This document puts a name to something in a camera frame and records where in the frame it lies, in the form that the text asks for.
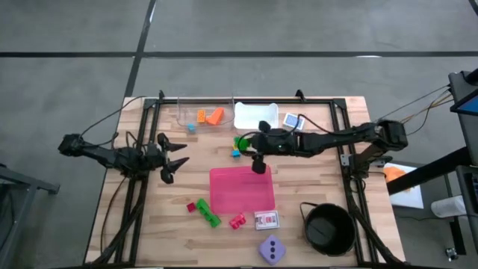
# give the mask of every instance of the transparent bin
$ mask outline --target transparent bin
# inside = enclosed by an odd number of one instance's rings
[[[197,113],[204,109],[206,116],[210,116],[217,108],[224,108],[224,115],[216,126],[208,123],[198,123]],[[234,98],[220,99],[188,99],[178,98],[178,113],[176,120],[180,126],[188,129],[188,124],[193,124],[196,132],[228,131],[234,126]]]

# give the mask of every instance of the green block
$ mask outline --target green block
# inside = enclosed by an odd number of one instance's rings
[[[239,150],[246,150],[248,147],[249,147],[249,141],[246,139],[246,138],[243,138],[241,141],[240,141],[240,145],[238,145],[238,141],[239,141],[239,138],[240,137],[234,137],[234,144],[235,146],[239,149]]]
[[[211,227],[217,227],[221,223],[219,217],[215,214],[212,214],[209,205],[206,201],[204,201],[203,198],[197,200],[196,207],[199,209],[199,212],[204,215],[204,218],[209,222],[209,224],[211,224]]]

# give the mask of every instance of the white tray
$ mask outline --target white tray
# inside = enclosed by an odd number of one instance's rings
[[[271,128],[279,127],[279,106],[276,103],[245,105],[238,102],[235,105],[234,115],[234,127],[236,129],[257,130],[261,120],[269,123]]]

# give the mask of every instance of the orange block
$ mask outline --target orange block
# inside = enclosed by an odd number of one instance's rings
[[[396,168],[396,167],[386,167],[383,169],[383,172],[385,173],[385,181],[386,182],[392,182],[395,179],[398,179],[399,177],[403,176],[406,174],[405,171]]]
[[[211,125],[218,125],[224,116],[224,108],[216,108],[211,116],[206,118],[206,122]]]
[[[206,111],[204,109],[199,109],[197,111],[197,122],[204,123],[206,121]]]

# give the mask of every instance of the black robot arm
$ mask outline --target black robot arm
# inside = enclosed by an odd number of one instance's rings
[[[67,134],[63,137],[58,150],[66,156],[92,158],[106,168],[119,170],[121,174],[129,178],[142,176],[147,171],[163,167],[161,179],[167,184],[171,184],[174,182],[172,174],[189,158],[171,161],[167,153],[175,152],[187,145],[170,143],[163,133],[158,134],[158,145],[148,143],[145,146],[145,152],[143,152],[141,146],[106,149],[100,145],[88,143],[79,134]]]
[[[351,143],[369,142],[371,145],[360,154],[349,156],[350,171],[353,176],[366,177],[370,163],[381,158],[387,151],[398,151],[408,146],[403,124],[392,120],[377,123],[364,123],[350,129],[325,134],[292,132],[285,129],[271,129],[262,121],[260,132],[247,139],[256,150],[241,151],[252,156],[252,169],[256,173],[265,171],[264,156],[286,155],[310,158],[325,149]]]

